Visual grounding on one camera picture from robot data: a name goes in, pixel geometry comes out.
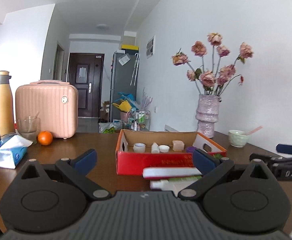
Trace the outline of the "translucent plastic container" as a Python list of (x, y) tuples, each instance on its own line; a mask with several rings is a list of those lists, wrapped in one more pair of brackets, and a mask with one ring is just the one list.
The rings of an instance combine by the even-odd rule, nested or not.
[(171, 183), (166, 179), (152, 180), (150, 182), (150, 188), (152, 190), (172, 191), (175, 197), (177, 197), (181, 190), (187, 188), (191, 184), (192, 183)]

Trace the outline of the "beige small block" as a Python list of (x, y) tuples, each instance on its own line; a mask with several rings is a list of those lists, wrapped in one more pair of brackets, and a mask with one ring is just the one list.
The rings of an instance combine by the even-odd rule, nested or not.
[(185, 149), (185, 143), (181, 140), (173, 140), (172, 145), (174, 152), (183, 152)]

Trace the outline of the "green spray bottle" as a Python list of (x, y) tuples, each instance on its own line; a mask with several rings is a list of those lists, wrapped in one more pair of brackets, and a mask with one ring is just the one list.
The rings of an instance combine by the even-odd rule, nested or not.
[(168, 181), (171, 183), (193, 183), (197, 180), (200, 180), (202, 176), (190, 176), (190, 177), (177, 177), (169, 178)]

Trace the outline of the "white round disc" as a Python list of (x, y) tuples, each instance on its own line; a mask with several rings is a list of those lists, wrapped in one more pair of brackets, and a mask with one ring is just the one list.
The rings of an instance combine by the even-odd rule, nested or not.
[(158, 149), (161, 153), (167, 153), (169, 152), (170, 147), (168, 145), (160, 145)]

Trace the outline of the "white spray bottle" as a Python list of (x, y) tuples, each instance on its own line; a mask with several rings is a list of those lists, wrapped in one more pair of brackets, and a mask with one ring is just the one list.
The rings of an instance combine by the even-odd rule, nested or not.
[(151, 146), (151, 153), (160, 153), (159, 145), (156, 142)]

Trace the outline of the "pink spoon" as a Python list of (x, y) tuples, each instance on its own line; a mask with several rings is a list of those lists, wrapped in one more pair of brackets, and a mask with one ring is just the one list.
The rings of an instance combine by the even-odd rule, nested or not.
[(245, 136), (249, 136), (249, 135), (251, 135), (251, 134), (253, 134), (253, 133), (259, 131), (259, 130), (262, 129), (262, 128), (263, 128), (263, 126), (259, 126), (259, 127), (255, 128), (255, 129), (251, 130), (251, 131), (245, 132), (243, 135), (245, 135)]

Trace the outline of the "purple round lid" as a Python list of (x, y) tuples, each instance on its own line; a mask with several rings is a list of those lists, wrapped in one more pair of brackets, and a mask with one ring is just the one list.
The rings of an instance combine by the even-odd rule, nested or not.
[(186, 148), (186, 153), (193, 153), (196, 150), (196, 147), (189, 146)]

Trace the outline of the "orange fruit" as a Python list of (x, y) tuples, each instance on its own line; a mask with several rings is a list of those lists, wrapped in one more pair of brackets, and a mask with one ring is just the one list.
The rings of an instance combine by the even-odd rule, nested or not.
[(53, 135), (49, 131), (41, 131), (37, 136), (38, 142), (43, 146), (48, 146), (53, 142)]

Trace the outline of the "clear tape roll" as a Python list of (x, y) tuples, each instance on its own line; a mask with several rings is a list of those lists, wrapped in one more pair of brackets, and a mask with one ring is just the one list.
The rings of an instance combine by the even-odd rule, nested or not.
[(144, 143), (138, 142), (133, 145), (133, 150), (135, 153), (144, 153), (145, 148), (146, 148), (146, 145)]

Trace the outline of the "pink mini suitcase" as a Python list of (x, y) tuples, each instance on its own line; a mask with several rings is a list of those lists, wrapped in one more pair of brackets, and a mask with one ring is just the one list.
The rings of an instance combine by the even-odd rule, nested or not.
[(15, 92), (16, 119), (39, 118), (40, 130), (68, 139), (78, 127), (79, 92), (68, 82), (40, 80), (20, 86)]

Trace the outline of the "yellow blue bags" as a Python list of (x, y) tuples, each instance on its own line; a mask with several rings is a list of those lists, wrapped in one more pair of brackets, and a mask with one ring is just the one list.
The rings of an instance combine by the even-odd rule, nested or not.
[(125, 94), (123, 92), (119, 92), (118, 95), (120, 96), (119, 99), (115, 100), (112, 103), (114, 107), (116, 107), (121, 112), (128, 113), (132, 109), (139, 110), (140, 105), (135, 100), (135, 96), (132, 94)]

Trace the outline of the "dried pink roses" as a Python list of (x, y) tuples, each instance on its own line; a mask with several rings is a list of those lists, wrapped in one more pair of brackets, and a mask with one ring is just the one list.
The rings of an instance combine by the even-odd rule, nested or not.
[(229, 56), (231, 53), (228, 47), (222, 44), (222, 41), (223, 36), (220, 33), (209, 33), (207, 35), (207, 42), (212, 47), (210, 66), (205, 63), (204, 57), (207, 55), (208, 50), (201, 41), (195, 41), (194, 45), (191, 46), (191, 52), (194, 56), (201, 59), (199, 67), (194, 68), (188, 55), (182, 50), (179, 50), (171, 57), (174, 66), (189, 66), (190, 69), (187, 70), (186, 77), (190, 82), (195, 83), (200, 95), (212, 95), (220, 98), (234, 79), (238, 79), (240, 86), (244, 83), (243, 75), (236, 73), (236, 63), (245, 64), (247, 59), (253, 58), (254, 51), (252, 46), (242, 42), (234, 62), (222, 66), (222, 58)]

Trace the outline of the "yellow thermos bottle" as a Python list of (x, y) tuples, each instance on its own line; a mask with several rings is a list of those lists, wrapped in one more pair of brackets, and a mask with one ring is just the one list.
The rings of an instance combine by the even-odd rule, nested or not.
[(11, 76), (8, 71), (0, 70), (0, 136), (15, 133), (13, 117), (13, 97), (9, 80)]

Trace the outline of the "dark brown door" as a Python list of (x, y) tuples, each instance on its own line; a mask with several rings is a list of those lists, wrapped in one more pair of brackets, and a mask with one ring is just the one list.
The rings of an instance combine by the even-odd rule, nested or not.
[(99, 118), (104, 54), (71, 53), (69, 82), (78, 90), (78, 116)]

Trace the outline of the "yellow box on fridge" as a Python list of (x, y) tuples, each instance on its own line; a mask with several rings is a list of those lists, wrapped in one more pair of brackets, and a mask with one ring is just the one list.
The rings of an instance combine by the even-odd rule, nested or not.
[(139, 46), (129, 45), (129, 44), (122, 44), (122, 50), (139, 50)]

